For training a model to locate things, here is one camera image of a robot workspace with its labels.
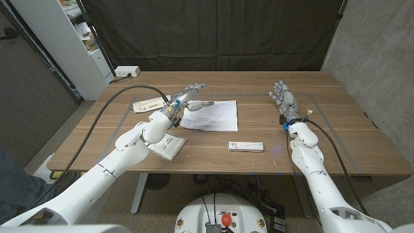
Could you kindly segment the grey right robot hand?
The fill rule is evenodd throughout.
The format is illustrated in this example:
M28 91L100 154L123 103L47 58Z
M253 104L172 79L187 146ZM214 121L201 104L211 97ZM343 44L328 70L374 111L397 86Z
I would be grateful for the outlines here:
M301 118L297 100L282 79L274 84L274 92L268 94L278 106L281 119L284 120L286 125L292 125Z

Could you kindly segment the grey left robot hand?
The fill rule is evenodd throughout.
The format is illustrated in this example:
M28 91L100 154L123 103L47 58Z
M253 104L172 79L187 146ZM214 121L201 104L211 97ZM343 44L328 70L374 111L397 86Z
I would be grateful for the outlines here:
M170 119L171 126L177 127L180 124L181 119L178 113L185 108L189 111L198 111L204 107L214 105L214 101L191 102L199 91L207 86L207 83L194 83L171 97L169 102L160 110L160 112L164 113Z

